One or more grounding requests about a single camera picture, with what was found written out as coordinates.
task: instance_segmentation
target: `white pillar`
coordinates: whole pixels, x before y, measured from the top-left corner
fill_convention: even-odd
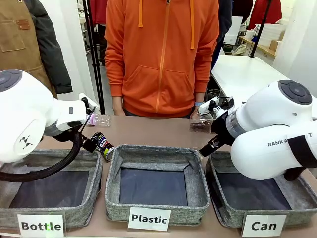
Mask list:
[[[273,67],[317,96],[317,0],[297,0]]]
[[[96,101],[79,22],[77,0],[40,0],[40,2],[53,22],[73,87],[72,93],[59,94],[58,98],[77,100],[78,94],[83,92]]]

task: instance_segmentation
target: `black can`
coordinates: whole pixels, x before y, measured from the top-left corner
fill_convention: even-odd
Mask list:
[[[110,142],[105,138],[105,136],[101,132],[97,132],[93,135],[92,140],[97,142],[97,149],[103,155],[103,157],[111,161],[112,155],[114,151],[114,146],[110,144]]]

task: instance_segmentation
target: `bin liner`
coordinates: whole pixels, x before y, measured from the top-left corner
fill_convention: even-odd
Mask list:
[[[106,184],[106,215],[127,222],[130,207],[171,210],[170,225],[199,225],[210,197],[198,152],[120,145]]]
[[[317,212],[317,196],[302,176],[253,180],[240,174],[229,152],[215,152],[206,164],[206,179],[220,223],[241,228],[245,214],[287,214],[286,226],[308,223]]]
[[[36,150],[23,160],[5,163],[0,171],[27,173],[48,168],[69,150]],[[18,227],[17,214],[64,212],[67,228],[89,223],[101,188],[102,159],[80,151],[66,168],[49,177],[24,183],[0,181],[0,227]]]

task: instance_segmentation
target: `clear plastic bottle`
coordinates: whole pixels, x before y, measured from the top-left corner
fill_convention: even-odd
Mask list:
[[[109,115],[100,115],[92,114],[89,118],[87,125],[92,126],[110,126],[110,116]]]
[[[197,114],[190,119],[190,130],[194,132],[211,132],[211,124],[213,123],[213,116],[208,112]]]

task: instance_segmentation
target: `tan apron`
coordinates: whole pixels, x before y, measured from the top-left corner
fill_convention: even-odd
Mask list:
[[[23,0],[0,0],[0,71],[7,69],[28,72],[57,98],[42,65],[35,26]]]

